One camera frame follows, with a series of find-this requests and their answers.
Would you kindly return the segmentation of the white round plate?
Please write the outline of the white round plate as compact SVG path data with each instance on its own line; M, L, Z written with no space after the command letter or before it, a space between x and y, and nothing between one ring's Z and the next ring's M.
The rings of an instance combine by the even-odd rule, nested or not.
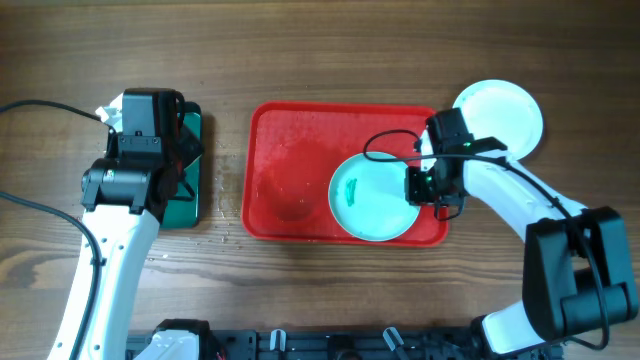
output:
M544 121L535 99L520 86L499 79L476 82L455 99L468 130L477 138L495 137L514 158L532 153L542 139Z

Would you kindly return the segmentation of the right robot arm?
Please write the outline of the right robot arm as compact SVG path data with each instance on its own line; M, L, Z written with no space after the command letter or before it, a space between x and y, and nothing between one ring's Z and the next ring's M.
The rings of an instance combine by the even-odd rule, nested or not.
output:
M410 202L462 207L475 197L524 243L520 300L475 322L482 354L501 358L566 341L603 350L613 325L637 317L625 224L615 210L564 197L494 137L430 136L416 151L429 166L409 168Z

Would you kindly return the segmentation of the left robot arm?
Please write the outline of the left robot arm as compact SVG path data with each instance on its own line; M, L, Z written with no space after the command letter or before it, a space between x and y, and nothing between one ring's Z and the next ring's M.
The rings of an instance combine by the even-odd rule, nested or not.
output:
M129 323L148 252L161 224L145 211L120 205L85 212L82 223L97 241L104 264L97 285L89 283L92 250L83 239L64 316L48 355L53 359L125 359ZM214 359L217 343L206 321L168 319L151 335L138 359Z

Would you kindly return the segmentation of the light blue plate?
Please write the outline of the light blue plate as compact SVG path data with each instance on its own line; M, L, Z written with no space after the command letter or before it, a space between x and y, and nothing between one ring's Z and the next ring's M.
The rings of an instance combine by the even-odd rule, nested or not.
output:
M345 160L328 187L329 208L339 226L368 242L393 240L407 232L420 214L420 207L405 198L407 169L384 152Z

